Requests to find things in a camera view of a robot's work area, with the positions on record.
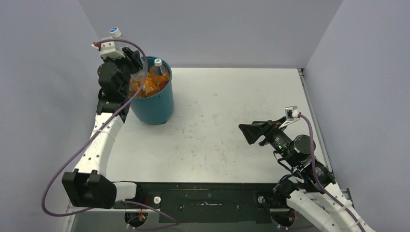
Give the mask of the large orange tea bottle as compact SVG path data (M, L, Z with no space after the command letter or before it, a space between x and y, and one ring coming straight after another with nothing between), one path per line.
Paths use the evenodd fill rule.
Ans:
M164 62L160 58L154 59L154 65L149 69L152 78L157 83L160 91L162 91L170 80L170 72L164 65Z

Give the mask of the clear crushed bottle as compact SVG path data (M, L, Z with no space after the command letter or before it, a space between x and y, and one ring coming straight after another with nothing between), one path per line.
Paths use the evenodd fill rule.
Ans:
M120 31L118 27L110 29L109 33L113 39L129 41L127 37L124 35L124 33ZM133 50L132 44L125 43L122 41L115 41L114 43L116 44L116 48L122 53L124 53L124 55L133 62L135 66L135 71L132 71L131 73L131 80L133 84L140 85L148 73L148 71L146 72L146 58L144 58L143 54L138 49Z

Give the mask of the orange juice bottle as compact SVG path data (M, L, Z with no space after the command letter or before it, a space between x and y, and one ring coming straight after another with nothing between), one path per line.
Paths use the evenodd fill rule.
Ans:
M144 78L142 78L139 82L140 82L140 85L142 86L142 90L146 97L151 97L153 95L156 95L160 91L159 87L157 86L157 83L155 82L155 80L150 74L148 74L145 81L144 81Z

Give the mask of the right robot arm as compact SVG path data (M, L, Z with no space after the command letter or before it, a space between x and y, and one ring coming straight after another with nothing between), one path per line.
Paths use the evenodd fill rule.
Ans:
M284 130L299 119L307 123L309 134L291 139ZM304 115L238 127L250 145L263 136L259 146L271 145L274 155L280 156L278 164L289 171L273 188L276 205L293 209L322 232L373 231L345 197L332 172L316 159L312 125Z

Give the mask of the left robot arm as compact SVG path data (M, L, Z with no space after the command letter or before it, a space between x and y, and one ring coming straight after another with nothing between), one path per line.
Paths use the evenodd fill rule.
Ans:
M62 184L73 206L110 209L125 200L132 208L144 203L144 194L133 182L112 182L106 178L108 158L116 136L129 112L129 87L133 74L142 70L140 53L128 47L109 55L101 54L97 69L98 94L95 125L90 142L80 152L72 172L65 172Z

